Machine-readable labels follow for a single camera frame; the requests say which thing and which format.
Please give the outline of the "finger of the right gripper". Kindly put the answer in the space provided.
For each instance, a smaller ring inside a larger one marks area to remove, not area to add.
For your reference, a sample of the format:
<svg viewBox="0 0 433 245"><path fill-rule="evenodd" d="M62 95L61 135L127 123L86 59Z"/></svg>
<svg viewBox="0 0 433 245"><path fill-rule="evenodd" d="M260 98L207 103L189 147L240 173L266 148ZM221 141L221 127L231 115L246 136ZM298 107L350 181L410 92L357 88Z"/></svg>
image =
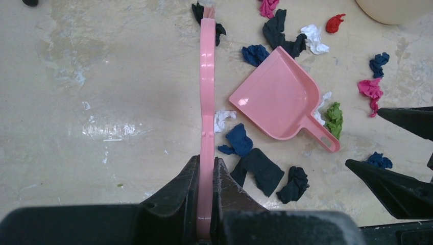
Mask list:
<svg viewBox="0 0 433 245"><path fill-rule="evenodd" d="M432 219L432 184L349 159L355 173L396 219Z"/></svg>
<svg viewBox="0 0 433 245"><path fill-rule="evenodd" d="M423 139L432 141L432 107L380 108L377 114Z"/></svg>

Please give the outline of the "pink dustpan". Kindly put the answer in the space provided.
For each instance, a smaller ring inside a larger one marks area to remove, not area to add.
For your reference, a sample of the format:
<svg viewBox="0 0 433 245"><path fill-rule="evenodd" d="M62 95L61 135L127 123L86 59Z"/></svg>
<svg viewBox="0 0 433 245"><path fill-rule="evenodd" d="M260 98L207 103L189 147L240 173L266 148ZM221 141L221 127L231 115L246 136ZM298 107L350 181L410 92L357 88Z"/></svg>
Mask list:
<svg viewBox="0 0 433 245"><path fill-rule="evenodd" d="M341 145L314 117L321 93L312 77L277 47L229 96L229 102L277 140L289 140L305 129L328 152Z"/></svg>

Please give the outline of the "pink hand brush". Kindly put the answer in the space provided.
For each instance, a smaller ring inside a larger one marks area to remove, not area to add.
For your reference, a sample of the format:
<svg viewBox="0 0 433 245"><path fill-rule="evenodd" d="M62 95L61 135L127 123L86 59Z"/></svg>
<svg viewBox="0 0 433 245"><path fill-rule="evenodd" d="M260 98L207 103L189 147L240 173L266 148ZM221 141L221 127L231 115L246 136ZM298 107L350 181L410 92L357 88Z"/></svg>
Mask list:
<svg viewBox="0 0 433 245"><path fill-rule="evenodd" d="M215 9L206 6L200 24L201 147L197 205L197 237L210 240L213 199L215 115Z"/></svg>

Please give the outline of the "blue navy paper strip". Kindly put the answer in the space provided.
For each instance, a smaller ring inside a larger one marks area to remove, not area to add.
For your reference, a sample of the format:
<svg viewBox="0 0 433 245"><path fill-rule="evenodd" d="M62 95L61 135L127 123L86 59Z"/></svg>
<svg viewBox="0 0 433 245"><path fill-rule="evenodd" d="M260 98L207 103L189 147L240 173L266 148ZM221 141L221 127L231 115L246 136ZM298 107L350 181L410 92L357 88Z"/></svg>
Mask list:
<svg viewBox="0 0 433 245"><path fill-rule="evenodd" d="M247 173L250 173L256 186L263 194L270 197L283 178L284 171L270 160L262 150L253 147L253 141L247 136L244 124L240 123L225 135L229 145L218 146L218 151L226 155L238 155L240 160L230 173L233 180L243 187Z"/></svg>

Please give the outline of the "blue paper scrap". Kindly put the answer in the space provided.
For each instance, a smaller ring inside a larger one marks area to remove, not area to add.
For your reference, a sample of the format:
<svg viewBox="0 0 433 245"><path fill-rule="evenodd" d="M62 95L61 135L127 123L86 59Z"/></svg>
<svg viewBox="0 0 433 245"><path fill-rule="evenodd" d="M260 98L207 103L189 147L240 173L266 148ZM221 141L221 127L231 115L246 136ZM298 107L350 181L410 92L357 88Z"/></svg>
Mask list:
<svg viewBox="0 0 433 245"><path fill-rule="evenodd" d="M255 67L260 66L260 64L270 55L266 48L261 44L242 47L241 53L244 61Z"/></svg>
<svg viewBox="0 0 433 245"><path fill-rule="evenodd" d="M364 163L381 169L393 168L393 162L388 157L384 157L383 153L378 152L374 152Z"/></svg>
<svg viewBox="0 0 433 245"><path fill-rule="evenodd" d="M383 66L389 62L390 55L386 52L377 54L369 61L369 67L373 71L373 78L382 78L384 76Z"/></svg>

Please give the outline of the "pink paper scrap right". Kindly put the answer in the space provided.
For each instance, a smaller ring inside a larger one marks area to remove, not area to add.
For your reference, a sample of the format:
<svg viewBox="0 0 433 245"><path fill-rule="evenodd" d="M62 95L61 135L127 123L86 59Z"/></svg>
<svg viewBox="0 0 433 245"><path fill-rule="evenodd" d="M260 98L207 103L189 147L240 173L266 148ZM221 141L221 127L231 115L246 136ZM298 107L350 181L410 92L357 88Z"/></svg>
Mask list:
<svg viewBox="0 0 433 245"><path fill-rule="evenodd" d="M383 96L383 91L379 85L380 81L381 78L375 78L372 80L362 80L357 83L359 93L370 99L370 108L372 110L370 114L371 118L377 115L379 110L378 101Z"/></svg>

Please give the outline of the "black paper scrap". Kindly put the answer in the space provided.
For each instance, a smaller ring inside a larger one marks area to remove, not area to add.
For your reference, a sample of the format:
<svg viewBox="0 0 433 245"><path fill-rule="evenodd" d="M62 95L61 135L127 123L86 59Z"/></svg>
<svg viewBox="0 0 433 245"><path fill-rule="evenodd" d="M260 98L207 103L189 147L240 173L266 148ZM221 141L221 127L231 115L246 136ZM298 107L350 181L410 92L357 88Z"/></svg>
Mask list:
<svg viewBox="0 0 433 245"><path fill-rule="evenodd" d="M298 201L309 188L308 175L302 167L290 167L287 184L278 192L278 199L283 203Z"/></svg>
<svg viewBox="0 0 433 245"><path fill-rule="evenodd" d="M204 18L204 10L205 7L200 5L200 3L197 1L195 4L191 5L191 10L194 15L195 20L200 25L201 20ZM215 45L219 46L220 44L220 36L226 35L226 30L220 23L215 24Z"/></svg>

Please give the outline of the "blue paper scrap right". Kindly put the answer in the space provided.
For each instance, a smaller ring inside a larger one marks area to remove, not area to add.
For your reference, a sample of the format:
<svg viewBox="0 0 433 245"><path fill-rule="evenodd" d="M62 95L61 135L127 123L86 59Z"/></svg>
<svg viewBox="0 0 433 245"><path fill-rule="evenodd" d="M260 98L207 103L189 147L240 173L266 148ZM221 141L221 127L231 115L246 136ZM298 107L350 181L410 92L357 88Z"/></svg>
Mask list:
<svg viewBox="0 0 433 245"><path fill-rule="evenodd" d="M382 78L384 76L383 66L389 62L390 55L386 52L377 54L369 61L369 67L373 71L373 78Z"/></svg>

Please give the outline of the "white paper scrap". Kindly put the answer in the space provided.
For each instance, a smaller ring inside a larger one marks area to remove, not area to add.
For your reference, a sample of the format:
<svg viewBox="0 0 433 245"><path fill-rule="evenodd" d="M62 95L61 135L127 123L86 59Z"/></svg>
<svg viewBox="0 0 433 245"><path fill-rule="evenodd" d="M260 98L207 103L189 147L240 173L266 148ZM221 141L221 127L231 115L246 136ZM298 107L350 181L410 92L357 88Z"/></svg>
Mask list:
<svg viewBox="0 0 433 245"><path fill-rule="evenodd" d="M324 106L326 100L330 99L332 97L332 92L329 91L322 95L320 104L318 105L317 109L314 111L313 116L314 118L319 122L320 125L325 126L326 122L322 119L322 115L320 113L320 109Z"/></svg>
<svg viewBox="0 0 433 245"><path fill-rule="evenodd" d="M306 46L315 55L329 52L329 47L321 42L321 28L310 24L300 29L300 33L306 36Z"/></svg>
<svg viewBox="0 0 433 245"><path fill-rule="evenodd" d="M226 124L225 120L227 118L236 119L237 115L235 111L229 111L229 110L219 110L215 113L214 116L214 132L220 133L224 131Z"/></svg>

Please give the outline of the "green paper scrap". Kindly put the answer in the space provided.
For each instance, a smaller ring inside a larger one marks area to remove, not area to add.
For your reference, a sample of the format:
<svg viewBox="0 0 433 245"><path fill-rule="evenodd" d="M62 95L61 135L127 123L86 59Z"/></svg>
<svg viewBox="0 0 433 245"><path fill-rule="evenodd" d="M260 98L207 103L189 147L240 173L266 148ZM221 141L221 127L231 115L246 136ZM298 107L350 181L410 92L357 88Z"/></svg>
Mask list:
<svg viewBox="0 0 433 245"><path fill-rule="evenodd" d="M339 140L344 122L343 112L340 109L340 103L334 102L332 105L330 105L325 113L325 117L325 127L336 139Z"/></svg>

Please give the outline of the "beige round bin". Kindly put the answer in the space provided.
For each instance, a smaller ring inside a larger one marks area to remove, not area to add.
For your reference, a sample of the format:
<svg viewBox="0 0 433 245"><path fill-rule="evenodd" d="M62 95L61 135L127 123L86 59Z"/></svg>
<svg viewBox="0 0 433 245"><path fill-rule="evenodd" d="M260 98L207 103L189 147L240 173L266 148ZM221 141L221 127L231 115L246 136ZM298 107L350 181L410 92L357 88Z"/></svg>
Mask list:
<svg viewBox="0 0 433 245"><path fill-rule="evenodd" d="M386 25L401 25L432 12L432 0L356 0L373 20Z"/></svg>

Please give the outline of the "white paper scrap top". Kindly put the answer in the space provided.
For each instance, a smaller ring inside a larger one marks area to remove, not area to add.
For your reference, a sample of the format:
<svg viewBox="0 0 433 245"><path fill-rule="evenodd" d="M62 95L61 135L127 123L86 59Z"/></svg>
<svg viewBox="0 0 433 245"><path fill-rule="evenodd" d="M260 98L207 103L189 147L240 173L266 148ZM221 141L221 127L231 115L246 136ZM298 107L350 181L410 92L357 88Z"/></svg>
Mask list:
<svg viewBox="0 0 433 245"><path fill-rule="evenodd" d="M321 42L321 28L310 24L300 29L300 33L306 36L306 46L315 55L329 52L329 47Z"/></svg>

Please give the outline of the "blue paper scrap centre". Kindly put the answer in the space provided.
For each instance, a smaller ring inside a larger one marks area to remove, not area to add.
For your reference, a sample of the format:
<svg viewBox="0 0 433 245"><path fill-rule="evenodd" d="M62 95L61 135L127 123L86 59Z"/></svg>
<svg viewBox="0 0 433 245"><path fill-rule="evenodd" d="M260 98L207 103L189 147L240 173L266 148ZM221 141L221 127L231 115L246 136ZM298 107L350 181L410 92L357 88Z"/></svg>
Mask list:
<svg viewBox="0 0 433 245"><path fill-rule="evenodd" d="M261 44L242 47L241 53L244 61L255 67L260 66L260 64L270 55L266 48Z"/></svg>

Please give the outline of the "large dark paper scrap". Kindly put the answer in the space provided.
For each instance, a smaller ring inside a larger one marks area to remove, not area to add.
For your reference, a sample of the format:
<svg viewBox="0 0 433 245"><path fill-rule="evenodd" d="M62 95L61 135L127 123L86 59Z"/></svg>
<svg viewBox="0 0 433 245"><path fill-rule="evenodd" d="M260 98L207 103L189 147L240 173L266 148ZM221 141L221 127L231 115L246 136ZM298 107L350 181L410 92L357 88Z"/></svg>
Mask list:
<svg viewBox="0 0 433 245"><path fill-rule="evenodd" d="M299 57L301 52L306 50L305 34L299 34L295 41L288 41L284 34L284 23L286 19L286 10L278 9L273 18L269 19L262 27L262 33L274 50L282 47L292 58Z"/></svg>

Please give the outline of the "magenta paper scrap top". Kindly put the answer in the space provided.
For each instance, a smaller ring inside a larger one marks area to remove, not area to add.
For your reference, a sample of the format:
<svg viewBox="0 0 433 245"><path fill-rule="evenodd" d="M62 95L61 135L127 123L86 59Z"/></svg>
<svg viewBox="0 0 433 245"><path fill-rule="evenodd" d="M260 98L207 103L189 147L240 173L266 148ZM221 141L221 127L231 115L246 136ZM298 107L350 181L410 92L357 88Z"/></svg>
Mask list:
<svg viewBox="0 0 433 245"><path fill-rule="evenodd" d="M261 4L259 7L259 11L261 16L266 18L273 18L274 17L274 10L276 9L277 5L279 4L280 0L260 0Z"/></svg>

